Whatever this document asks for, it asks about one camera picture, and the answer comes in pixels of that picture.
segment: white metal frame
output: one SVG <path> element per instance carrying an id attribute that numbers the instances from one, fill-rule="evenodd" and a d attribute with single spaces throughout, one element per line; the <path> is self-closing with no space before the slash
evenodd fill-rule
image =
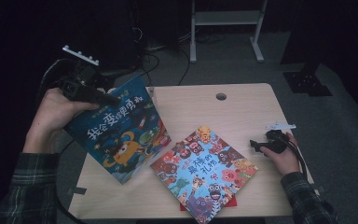
<path id="1" fill-rule="evenodd" d="M 190 61 L 197 62 L 196 52 L 196 26 L 197 25 L 252 25 L 255 24 L 255 36 L 250 37 L 255 57 L 259 63 L 264 62 L 264 57 L 258 47 L 258 37 L 260 35 L 261 25 L 266 12 L 267 1 L 263 0 L 260 10 L 251 11 L 202 11 L 197 12 L 195 1 L 191 8 L 191 42 L 190 42 Z"/>

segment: book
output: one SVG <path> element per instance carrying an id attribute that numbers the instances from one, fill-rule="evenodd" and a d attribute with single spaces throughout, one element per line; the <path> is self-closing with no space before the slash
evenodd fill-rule
<path id="1" fill-rule="evenodd" d="M 204 224 L 258 169 L 207 126 L 176 143 L 150 168 L 182 206 Z"/>
<path id="2" fill-rule="evenodd" d="M 171 138 L 140 76 L 109 94 L 119 98 L 119 105 L 85 111 L 64 129 L 120 184 L 125 184 L 148 166 Z"/>

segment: picture book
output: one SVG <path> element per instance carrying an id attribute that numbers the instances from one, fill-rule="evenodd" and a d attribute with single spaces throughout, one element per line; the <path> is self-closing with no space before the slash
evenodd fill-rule
<path id="1" fill-rule="evenodd" d="M 129 181 L 170 142 L 140 76 L 109 94 L 119 105 L 85 111 L 64 129 L 121 184 Z"/>
<path id="2" fill-rule="evenodd" d="M 210 222 L 257 171 L 207 126 L 199 127 L 150 167 L 199 223 Z"/>

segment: person's left hand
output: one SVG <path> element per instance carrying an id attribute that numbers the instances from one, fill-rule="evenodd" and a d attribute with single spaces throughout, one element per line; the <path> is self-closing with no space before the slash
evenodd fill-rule
<path id="1" fill-rule="evenodd" d="M 58 88 L 46 91 L 27 133 L 22 152 L 54 153 L 54 143 L 62 128 L 78 113 L 93 110 L 98 105 L 72 102 Z"/>

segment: plaid sleeve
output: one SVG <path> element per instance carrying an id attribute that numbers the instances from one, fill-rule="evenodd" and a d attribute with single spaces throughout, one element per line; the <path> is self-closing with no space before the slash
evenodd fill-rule
<path id="1" fill-rule="evenodd" d="M 319 198 L 301 173 L 291 173 L 281 184 L 293 207 L 295 223 L 338 223 L 333 206 Z"/>
<path id="2" fill-rule="evenodd" d="M 58 154 L 21 153 L 0 223 L 56 223 Z"/>

